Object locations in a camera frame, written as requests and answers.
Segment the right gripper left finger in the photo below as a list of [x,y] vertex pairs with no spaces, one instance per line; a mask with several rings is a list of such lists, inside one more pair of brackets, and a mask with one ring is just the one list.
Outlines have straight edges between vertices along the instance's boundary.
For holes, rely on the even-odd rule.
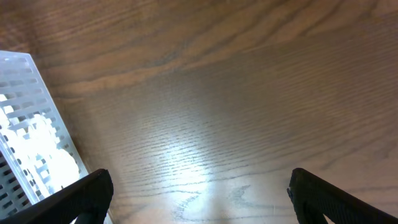
[[114,193],[111,176],[98,169],[43,201],[1,220],[1,224],[58,224],[105,221]]

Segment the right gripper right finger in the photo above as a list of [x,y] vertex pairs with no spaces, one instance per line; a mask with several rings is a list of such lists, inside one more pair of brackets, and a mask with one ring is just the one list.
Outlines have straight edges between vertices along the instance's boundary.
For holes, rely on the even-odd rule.
[[303,168],[292,171],[289,198],[300,224],[391,223],[397,218],[348,194]]

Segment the white plastic spoon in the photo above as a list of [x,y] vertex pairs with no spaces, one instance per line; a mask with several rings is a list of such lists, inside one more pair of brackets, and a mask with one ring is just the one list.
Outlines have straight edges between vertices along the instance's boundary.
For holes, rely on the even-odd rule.
[[16,120],[3,116],[1,134],[36,197],[48,197],[80,179],[74,158],[57,146],[60,138],[50,119],[35,114],[27,127],[13,131],[11,124]]

